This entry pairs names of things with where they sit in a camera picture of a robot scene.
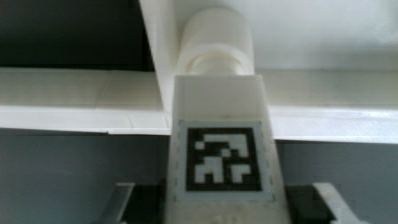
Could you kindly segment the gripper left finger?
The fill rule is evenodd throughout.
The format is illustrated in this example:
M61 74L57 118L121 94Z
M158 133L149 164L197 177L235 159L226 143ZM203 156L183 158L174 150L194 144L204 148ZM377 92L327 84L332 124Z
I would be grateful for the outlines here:
M164 186L117 183L96 224L164 224Z

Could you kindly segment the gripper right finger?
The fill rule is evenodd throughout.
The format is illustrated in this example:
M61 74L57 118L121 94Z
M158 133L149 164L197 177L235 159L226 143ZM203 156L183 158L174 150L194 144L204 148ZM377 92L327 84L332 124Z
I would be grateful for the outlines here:
M293 224L368 224L331 183L288 185L284 189Z

